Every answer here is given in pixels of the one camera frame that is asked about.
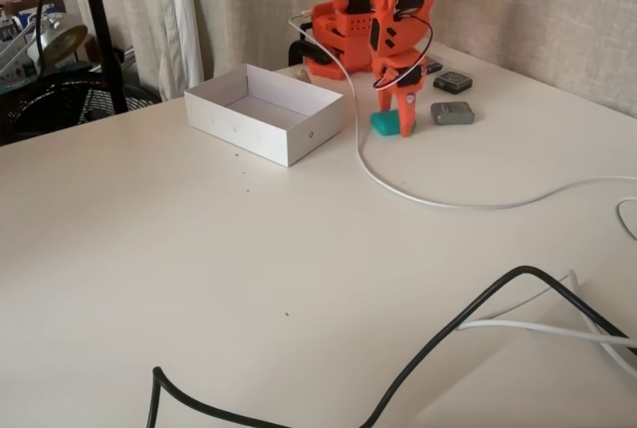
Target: black wire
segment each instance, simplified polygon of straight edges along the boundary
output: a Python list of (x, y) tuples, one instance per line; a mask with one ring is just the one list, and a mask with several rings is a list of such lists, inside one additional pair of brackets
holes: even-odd
[[(427, 46), (425, 47), (425, 49), (422, 51), (422, 53), (420, 55), (418, 55), (418, 59), (416, 60), (417, 62), (419, 62), (420, 60), (423, 59), (423, 57), (427, 54), (427, 52), (429, 51), (429, 47), (431, 47), (431, 43), (434, 41), (434, 29), (431, 27), (431, 25), (429, 24), (429, 22), (425, 22), (422, 18), (416, 17), (415, 15), (405, 15), (406, 17), (409, 18), (414, 18), (416, 20), (418, 20), (419, 22), (424, 23), (425, 25), (427, 25), (427, 27), (429, 27), (429, 42), (427, 42)], [(395, 79), (393, 79), (391, 82), (389, 83), (384, 83), (383, 85), (379, 85), (380, 82), (382, 82), (384, 77), (380, 77), (378, 80), (376, 80), (373, 84), (374, 88), (376, 90), (378, 90), (380, 87), (384, 87), (385, 85), (393, 85), (396, 81), (398, 81), (398, 79), (400, 79), (402, 77), (402, 75), (398, 75)]]
[[(583, 301), (576, 294), (567, 289), (563, 284), (561, 284), (558, 280), (551, 277), (544, 271), (540, 269), (536, 269), (535, 267), (518, 267), (517, 269), (513, 269), (512, 271), (504, 274), (497, 281), (495, 281), (488, 289), (480, 294), (473, 302), (469, 304), (469, 306), (464, 309), (457, 317), (455, 317), (452, 321), (450, 321), (447, 326), (445, 326), (442, 330), (440, 330), (436, 336), (434, 336), (429, 342), (418, 352), (418, 354), (409, 362), (409, 364), (400, 372), (400, 374), (396, 377), (393, 383), (389, 386), (383, 397), (380, 399), (376, 408), (371, 413), (369, 418), (360, 425), (360, 428), (371, 428), (374, 426), (384, 409), (387, 407), (391, 398), (396, 394), (400, 385), (407, 379), (407, 377), (411, 374), (412, 371), (420, 364), (422, 360), (447, 336), (453, 333), (456, 328), (458, 328), (466, 319), (468, 319), (482, 304), (484, 304), (488, 299), (490, 299), (496, 292), (498, 292), (501, 288), (503, 288), (506, 284), (508, 284), (513, 279), (522, 276), (524, 274), (528, 274), (538, 279), (544, 281), (548, 286), (558, 292), (562, 297), (564, 297), (567, 301), (569, 301), (572, 305), (575, 306), (580, 312), (582, 312), (585, 316), (591, 319), (595, 324), (599, 325), (601, 328), (606, 330), (607, 333), (613, 336), (621, 336), (624, 338), (628, 338), (623, 331), (613, 325), (610, 321), (605, 319), (599, 313), (597, 313), (591, 306), (589, 306), (585, 301)], [(628, 348), (631, 352), (637, 354), (637, 348)], [(148, 424), (146, 428), (154, 428), (155, 422), (157, 420), (157, 409), (159, 407), (159, 394), (160, 387), (163, 387), (173, 398), (177, 401), (183, 403), (184, 405), (192, 408), (193, 410), (199, 411), (200, 413), (204, 413), (206, 415), (220, 418), (222, 420), (231, 421), (233, 423), (237, 423), (239, 425), (250, 426), (253, 428), (288, 428), (284, 425), (279, 425), (276, 423), (270, 423), (268, 421), (262, 421), (255, 418), (248, 418), (246, 416), (237, 415), (235, 413), (231, 413), (228, 411), (220, 410), (218, 408), (214, 408), (212, 406), (201, 403), (200, 401), (191, 398), (186, 395), (184, 392), (179, 390), (175, 385), (173, 385), (170, 380), (163, 373), (161, 368), (155, 367), (152, 370), (153, 380), (152, 380), (152, 397), (150, 399), (150, 413), (148, 414)]]
[(38, 79), (42, 78), (44, 75), (46, 62), (44, 58), (44, 51), (42, 49), (42, 42), (40, 39), (42, 38), (42, 10), (44, 7), (44, 0), (38, 0), (38, 11), (36, 12), (36, 45), (38, 46), (38, 58), (40, 59), (40, 73), (38, 75)]
[(152, 370), (152, 397), (150, 398), (150, 413), (148, 414), (148, 423), (146, 428), (154, 428), (157, 420), (157, 409), (159, 408), (159, 393), (161, 388), (166, 390), (175, 400), (183, 403), (189, 408), (192, 408), (204, 415), (212, 416), (213, 418), (219, 418), (220, 420), (230, 421), (238, 425), (252, 426), (253, 428), (289, 428), (285, 425), (279, 425), (277, 423), (270, 423), (269, 421), (262, 421), (256, 418), (249, 418), (243, 415), (237, 415), (230, 411), (220, 410), (214, 406), (206, 405), (194, 398), (186, 395), (183, 391), (177, 388), (166, 377), (161, 368), (156, 366)]

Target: robotic arm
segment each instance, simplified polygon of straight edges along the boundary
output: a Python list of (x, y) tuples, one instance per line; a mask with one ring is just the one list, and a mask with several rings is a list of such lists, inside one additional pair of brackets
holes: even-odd
[[(381, 111), (388, 111), (396, 96), (403, 136), (413, 131), (415, 94), (423, 87), (425, 77), (424, 55), (413, 47), (431, 28), (433, 3), (434, 0), (333, 0), (313, 9), (315, 38), (331, 49), (350, 73), (372, 70), (376, 75), (378, 82), (374, 86)], [(335, 63), (318, 57), (317, 48), (308, 42), (304, 46), (312, 74), (344, 78)]]

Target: white box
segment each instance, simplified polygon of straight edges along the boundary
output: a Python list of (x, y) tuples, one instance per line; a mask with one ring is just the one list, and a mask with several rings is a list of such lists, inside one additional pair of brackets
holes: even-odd
[(291, 166), (338, 134), (343, 96), (243, 65), (188, 90), (190, 125)]

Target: teal block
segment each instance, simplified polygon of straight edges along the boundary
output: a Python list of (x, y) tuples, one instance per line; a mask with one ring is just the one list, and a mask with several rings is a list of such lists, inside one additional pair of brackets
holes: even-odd
[(400, 116), (398, 115), (398, 109), (385, 112), (373, 112), (370, 121), (371, 125), (383, 136), (395, 136), (400, 134)]

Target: beige curtain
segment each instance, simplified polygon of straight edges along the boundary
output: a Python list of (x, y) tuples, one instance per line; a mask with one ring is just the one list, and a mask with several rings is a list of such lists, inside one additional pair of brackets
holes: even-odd
[[(84, 0), (67, 1), (88, 15)], [(244, 62), (283, 67), (296, 38), (288, 18), (321, 1), (194, 0), (205, 78)], [(166, 23), (174, 5), (106, 0), (106, 9), (115, 39), (135, 46), (142, 80), (168, 98), (181, 95)], [(434, 25), (453, 48), (637, 115), (637, 0), (438, 0)]]

